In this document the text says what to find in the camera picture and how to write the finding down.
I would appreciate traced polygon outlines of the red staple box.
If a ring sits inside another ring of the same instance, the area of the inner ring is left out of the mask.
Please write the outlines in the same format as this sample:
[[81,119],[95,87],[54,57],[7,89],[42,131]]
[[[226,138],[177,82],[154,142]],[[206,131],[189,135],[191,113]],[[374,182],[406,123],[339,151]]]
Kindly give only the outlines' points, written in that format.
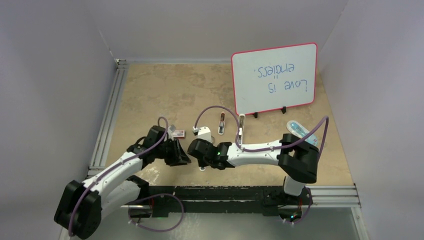
[[172,132],[172,137],[178,138],[178,139],[184,139],[186,137],[186,131],[185,130],[174,130]]

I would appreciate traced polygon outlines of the pink and white stapler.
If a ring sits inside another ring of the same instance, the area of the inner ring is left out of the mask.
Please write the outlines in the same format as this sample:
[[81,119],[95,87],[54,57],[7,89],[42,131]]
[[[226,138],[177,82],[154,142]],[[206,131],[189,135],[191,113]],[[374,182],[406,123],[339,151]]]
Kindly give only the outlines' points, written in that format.
[[225,112],[222,111],[220,114],[219,124],[218,124],[218,134],[223,135],[225,132]]

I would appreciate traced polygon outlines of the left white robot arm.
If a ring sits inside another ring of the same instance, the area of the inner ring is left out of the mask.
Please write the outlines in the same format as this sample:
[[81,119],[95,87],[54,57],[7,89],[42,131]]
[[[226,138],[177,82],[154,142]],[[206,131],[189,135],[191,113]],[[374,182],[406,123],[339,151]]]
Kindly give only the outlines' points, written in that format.
[[130,145],[122,156],[100,173],[82,181],[72,180],[62,193],[53,220],[82,240],[90,237],[101,220],[127,203],[152,206],[150,184],[136,173],[164,160],[170,167],[191,163],[170,128],[154,125]]

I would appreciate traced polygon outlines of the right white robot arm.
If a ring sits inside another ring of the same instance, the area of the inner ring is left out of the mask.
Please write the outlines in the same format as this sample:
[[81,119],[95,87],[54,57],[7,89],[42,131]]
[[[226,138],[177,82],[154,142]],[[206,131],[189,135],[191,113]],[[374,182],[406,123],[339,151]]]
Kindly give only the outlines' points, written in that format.
[[288,204],[300,198],[306,184],[317,181],[320,150],[301,138],[285,133],[280,140],[266,143],[243,144],[211,142],[196,138],[187,153],[198,160],[200,167],[209,166],[218,170],[245,165],[278,166],[287,174],[280,196]]

